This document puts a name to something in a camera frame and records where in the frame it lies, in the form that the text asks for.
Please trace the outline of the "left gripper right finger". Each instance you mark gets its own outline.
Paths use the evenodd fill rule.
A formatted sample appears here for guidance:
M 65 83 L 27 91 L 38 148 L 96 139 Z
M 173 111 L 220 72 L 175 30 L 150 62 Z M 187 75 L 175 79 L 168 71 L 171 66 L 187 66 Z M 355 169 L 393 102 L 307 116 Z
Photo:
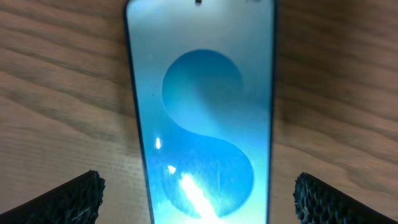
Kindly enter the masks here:
M 306 172 L 295 180 L 293 196 L 301 224 L 397 224 Z

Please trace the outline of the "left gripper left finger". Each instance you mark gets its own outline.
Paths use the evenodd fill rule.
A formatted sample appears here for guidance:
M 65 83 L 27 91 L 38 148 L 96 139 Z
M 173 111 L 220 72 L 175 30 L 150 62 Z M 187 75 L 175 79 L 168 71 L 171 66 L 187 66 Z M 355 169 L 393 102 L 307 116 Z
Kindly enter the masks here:
M 105 180 L 95 170 L 1 214 L 2 224 L 95 224 Z

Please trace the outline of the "blue Galaxy smartphone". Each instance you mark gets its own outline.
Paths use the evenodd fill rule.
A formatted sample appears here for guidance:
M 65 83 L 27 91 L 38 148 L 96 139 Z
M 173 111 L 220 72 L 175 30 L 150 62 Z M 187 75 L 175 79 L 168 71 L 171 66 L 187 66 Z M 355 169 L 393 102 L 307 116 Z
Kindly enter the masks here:
M 276 22 L 273 0 L 126 3 L 153 224 L 269 223 Z

